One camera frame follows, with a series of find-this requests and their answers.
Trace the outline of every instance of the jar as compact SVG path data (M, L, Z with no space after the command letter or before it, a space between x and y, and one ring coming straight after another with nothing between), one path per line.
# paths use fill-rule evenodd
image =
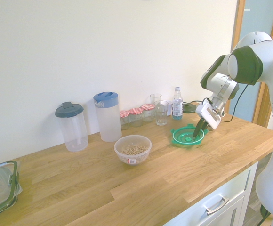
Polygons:
M151 122L153 121L153 113L154 113L154 105L145 104L142 105L141 108L143 109L143 121Z
M143 125L142 112L143 110L141 108L132 108L129 110L130 121L131 121L130 124L133 127L138 127Z
M64 102L55 111L65 146L70 152L81 151L88 146L88 133L86 131L83 110L83 107L79 104Z
M94 96L94 102L101 139L105 142L117 141L122 137L118 94L99 93Z
M120 111L121 128L126 130L129 128L129 111Z

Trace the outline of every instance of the blue lid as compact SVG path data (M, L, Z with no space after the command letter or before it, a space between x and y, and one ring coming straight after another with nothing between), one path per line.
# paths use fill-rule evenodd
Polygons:
M103 92L94 96L95 106L98 108L108 108L116 106L118 101L118 94L114 92Z
M71 118L83 112L83 107L79 104L72 104L71 102L64 102L62 106L57 108L55 116L59 118Z

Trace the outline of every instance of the bottle label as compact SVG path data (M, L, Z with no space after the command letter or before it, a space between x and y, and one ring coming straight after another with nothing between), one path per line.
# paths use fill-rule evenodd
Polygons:
M183 102L180 103L172 102L172 115L173 116L183 115Z
M136 164L136 159L128 159L127 163L128 164Z

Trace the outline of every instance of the white cabinet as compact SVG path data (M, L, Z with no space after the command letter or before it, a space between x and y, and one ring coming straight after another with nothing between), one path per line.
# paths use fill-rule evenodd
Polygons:
M235 202L207 226L238 226L244 197Z
M164 226L242 226L257 163Z

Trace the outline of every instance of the plastic pitcher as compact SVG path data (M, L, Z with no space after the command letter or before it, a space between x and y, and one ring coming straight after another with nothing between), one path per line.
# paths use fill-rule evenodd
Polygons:
M103 92L94 96L101 139L117 141L122 137L118 94Z
M64 102L55 111L65 146L71 152L81 151L88 146L88 134L82 113L83 110L83 107L79 104Z

